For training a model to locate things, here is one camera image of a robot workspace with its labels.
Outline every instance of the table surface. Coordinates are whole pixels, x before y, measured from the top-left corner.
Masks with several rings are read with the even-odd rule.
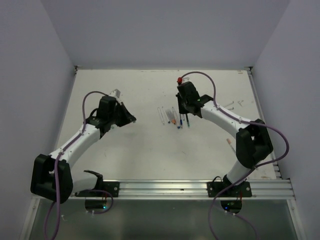
[[[72,168],[72,174],[92,170],[105,179],[117,180],[205,180],[223,177],[236,162],[227,143],[235,140],[212,122],[188,115],[185,124],[163,125],[157,108],[178,104],[177,78],[188,70],[79,70],[77,72],[57,147],[71,138],[82,124],[81,104],[90,91],[106,94],[121,91],[121,100],[137,118],[136,123],[111,129],[92,145]],[[229,105],[245,118],[259,118],[254,94],[246,71],[206,70],[216,83],[217,102]],[[213,95],[211,82],[202,75],[192,74],[200,95]],[[92,94],[85,104],[86,116],[98,107],[100,94]],[[263,166],[250,179],[275,179],[272,164]]]

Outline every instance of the white wall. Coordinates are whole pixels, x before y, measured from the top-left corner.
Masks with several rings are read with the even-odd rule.
[[[309,239],[319,239],[320,1],[291,0],[253,76],[266,121],[290,142],[282,175],[291,178]]]
[[[253,66],[289,0],[41,0],[75,65]]]
[[[0,239],[19,237],[33,161],[56,142],[73,65],[39,0],[0,1]]]

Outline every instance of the wall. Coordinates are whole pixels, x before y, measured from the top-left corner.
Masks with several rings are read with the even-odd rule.
[[[72,62],[93,69],[253,66],[289,0],[41,0]]]
[[[292,180],[309,239],[320,237],[319,26],[319,1],[292,0],[253,68],[266,121],[290,142],[290,153],[279,165]],[[284,148],[275,140],[279,156]]]
[[[73,65],[38,0],[0,2],[0,238],[19,237],[33,161],[56,142]]]

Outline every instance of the group of pens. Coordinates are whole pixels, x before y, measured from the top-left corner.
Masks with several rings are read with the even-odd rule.
[[[190,128],[190,123],[189,123],[189,118],[187,114],[177,114],[176,110],[174,107],[171,109],[165,110],[164,107],[160,108],[158,107],[158,113],[159,117],[161,119],[161,122],[163,125],[173,123],[176,125],[178,129],[182,129],[184,127],[184,121],[186,120],[186,124],[188,128]]]

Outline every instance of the black mounting plate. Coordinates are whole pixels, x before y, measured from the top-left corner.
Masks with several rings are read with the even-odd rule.
[[[112,197],[117,198],[119,196],[120,182],[118,181],[104,181],[102,185],[102,189],[107,191],[112,195]],[[76,197],[102,197],[105,196],[102,192],[90,192],[90,191],[81,191],[75,194]]]
[[[208,181],[206,183],[206,190],[209,198],[214,198],[226,186],[223,181]],[[219,198],[237,198],[242,193],[243,198],[252,197],[250,183],[248,181],[242,182],[240,185],[234,186],[231,189],[222,193]]]

